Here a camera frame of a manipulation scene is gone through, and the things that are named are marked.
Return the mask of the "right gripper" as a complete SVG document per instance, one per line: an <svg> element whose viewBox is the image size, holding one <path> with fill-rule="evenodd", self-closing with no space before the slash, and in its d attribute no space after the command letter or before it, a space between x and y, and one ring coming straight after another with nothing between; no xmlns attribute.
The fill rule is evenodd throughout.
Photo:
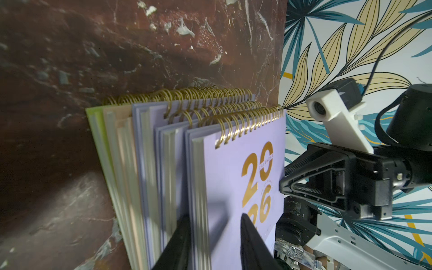
<svg viewBox="0 0 432 270"><path fill-rule="evenodd" d="M391 219L393 193L413 176L408 159L380 146L372 154L315 143L285 167L280 192L337 210L352 219Z"/></svg>

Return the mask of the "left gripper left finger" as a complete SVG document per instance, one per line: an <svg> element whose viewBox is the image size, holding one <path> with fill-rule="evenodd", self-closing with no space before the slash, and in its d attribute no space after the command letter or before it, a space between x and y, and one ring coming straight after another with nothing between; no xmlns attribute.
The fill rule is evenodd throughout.
<svg viewBox="0 0 432 270"><path fill-rule="evenodd" d="M152 270L187 270L191 249L190 217L183 216Z"/></svg>

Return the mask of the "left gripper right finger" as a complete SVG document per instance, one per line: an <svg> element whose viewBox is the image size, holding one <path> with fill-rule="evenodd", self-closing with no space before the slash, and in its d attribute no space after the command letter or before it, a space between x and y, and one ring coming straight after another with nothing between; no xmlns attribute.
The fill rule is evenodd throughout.
<svg viewBox="0 0 432 270"><path fill-rule="evenodd" d="M243 213L240 225L240 258L243 270L281 270L250 217Z"/></svg>

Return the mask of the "purple calendar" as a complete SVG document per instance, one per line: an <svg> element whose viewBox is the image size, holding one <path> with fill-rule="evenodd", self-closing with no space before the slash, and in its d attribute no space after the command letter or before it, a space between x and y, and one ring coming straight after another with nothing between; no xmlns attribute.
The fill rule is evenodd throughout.
<svg viewBox="0 0 432 270"><path fill-rule="evenodd" d="M242 109L252 101L255 101L255 94L251 90L204 87L172 91L162 89L148 96L140 95L138 103L132 106L138 179L151 268L161 257L167 241L163 215L165 196L157 165L160 155L157 128L179 120L183 111L197 110L198 115L202 116L214 107L228 105Z"/></svg>
<svg viewBox="0 0 432 270"><path fill-rule="evenodd" d="M219 114L261 108L258 101L181 110L168 125L156 129L156 177L161 194L162 247L172 238L180 219L189 213L185 133L202 119Z"/></svg>
<svg viewBox="0 0 432 270"><path fill-rule="evenodd" d="M240 270L241 222L251 222L272 254L284 208L285 111L281 106L205 117L186 131L191 270Z"/></svg>

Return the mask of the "pink calendar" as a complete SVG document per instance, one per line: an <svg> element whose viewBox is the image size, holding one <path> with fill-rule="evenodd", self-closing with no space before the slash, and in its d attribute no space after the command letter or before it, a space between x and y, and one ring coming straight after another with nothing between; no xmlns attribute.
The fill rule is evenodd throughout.
<svg viewBox="0 0 432 270"><path fill-rule="evenodd" d="M136 260L135 270L147 270L147 242L142 216L141 195L138 184L136 158L132 146L132 104L126 99L109 100L103 110L103 118L108 136L110 153L120 198L124 204L128 239Z"/></svg>

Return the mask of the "green calendar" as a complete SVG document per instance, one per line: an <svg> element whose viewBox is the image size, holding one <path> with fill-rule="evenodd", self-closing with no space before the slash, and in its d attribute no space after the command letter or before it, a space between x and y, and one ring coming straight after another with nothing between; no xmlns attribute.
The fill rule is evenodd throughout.
<svg viewBox="0 0 432 270"><path fill-rule="evenodd" d="M124 209L124 202L120 195L117 179L114 172L114 163L111 157L108 136L103 117L104 106L98 106L86 109L86 115L90 124L90 130L96 146L99 161L102 167L103 175L108 186L112 205L117 216L123 242L126 247L131 269L135 269L136 260L134 257L134 248L128 235L127 218Z"/></svg>

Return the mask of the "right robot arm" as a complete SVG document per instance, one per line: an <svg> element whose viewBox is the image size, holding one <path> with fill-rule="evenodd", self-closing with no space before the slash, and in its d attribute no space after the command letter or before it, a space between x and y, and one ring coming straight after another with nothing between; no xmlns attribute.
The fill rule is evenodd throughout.
<svg viewBox="0 0 432 270"><path fill-rule="evenodd" d="M379 112L372 146L361 131L357 111L363 95L353 79L343 79L312 95L310 115L323 122L329 143L316 142L285 168L280 191L285 210L276 236L309 246L354 270L427 270L432 247L409 238L422 235L406 211L430 209L395 204L418 187L432 184L432 87L414 84L390 105L388 128Z"/></svg>

